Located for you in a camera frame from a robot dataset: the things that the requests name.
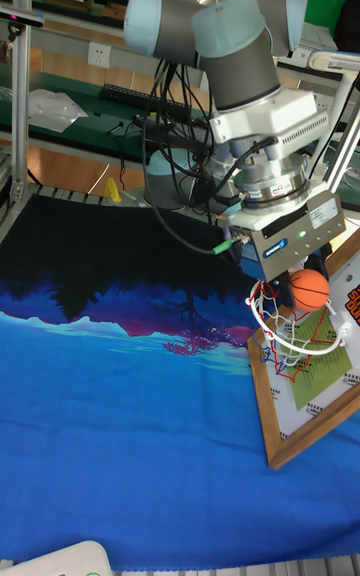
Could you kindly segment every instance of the mini basketball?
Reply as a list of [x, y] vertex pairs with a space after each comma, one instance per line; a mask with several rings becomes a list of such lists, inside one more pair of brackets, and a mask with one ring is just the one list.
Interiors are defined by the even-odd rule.
[[313, 312], [325, 305], [330, 287], [325, 276], [314, 269], [300, 269], [290, 276], [290, 290], [296, 309]]

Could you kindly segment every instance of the black keyboard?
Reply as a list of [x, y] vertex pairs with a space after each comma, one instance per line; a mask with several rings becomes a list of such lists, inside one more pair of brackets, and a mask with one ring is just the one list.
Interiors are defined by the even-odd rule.
[[[157, 112], [162, 105], [159, 96], [152, 96], [150, 98], [149, 94], [134, 92], [132, 89], [118, 87], [117, 85], [104, 85], [99, 92], [99, 98], [112, 100], [116, 103], [122, 103], [123, 105], [139, 107], [139, 109], [144, 109], [148, 112]], [[181, 118], [182, 120], [189, 120], [191, 116], [191, 107], [177, 101], [167, 100], [166, 111], [169, 116]]]

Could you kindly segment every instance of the orange sign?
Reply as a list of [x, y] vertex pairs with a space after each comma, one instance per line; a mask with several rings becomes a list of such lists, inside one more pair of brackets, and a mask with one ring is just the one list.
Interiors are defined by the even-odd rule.
[[349, 300], [345, 307], [351, 316], [356, 320], [357, 324], [360, 325], [360, 285], [353, 289], [348, 294]]

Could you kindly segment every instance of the white plastic bag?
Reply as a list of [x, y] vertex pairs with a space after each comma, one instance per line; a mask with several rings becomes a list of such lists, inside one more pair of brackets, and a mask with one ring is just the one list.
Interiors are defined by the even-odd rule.
[[7, 103], [12, 101], [12, 90], [8, 87], [0, 87], [0, 100], [4, 100]]
[[36, 89], [29, 94], [29, 123], [62, 133], [87, 114], [67, 94]]

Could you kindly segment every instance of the wooden frame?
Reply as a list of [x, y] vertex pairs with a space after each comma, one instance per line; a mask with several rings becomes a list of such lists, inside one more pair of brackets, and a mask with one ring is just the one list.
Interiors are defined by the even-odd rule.
[[[335, 274], [359, 250], [360, 229], [328, 259], [326, 268], [329, 277]], [[283, 316], [286, 315], [284, 308], [281, 309], [281, 313]], [[273, 319], [269, 319], [267, 324], [270, 329], [274, 329]], [[255, 332], [254, 337], [257, 342], [263, 342], [264, 336], [261, 328]], [[325, 407], [317, 416], [283, 440], [280, 436], [267, 367], [261, 362], [261, 350], [252, 338], [248, 340], [248, 349], [269, 467], [279, 469], [360, 409], [359, 383], [348, 389], [345, 394]]]

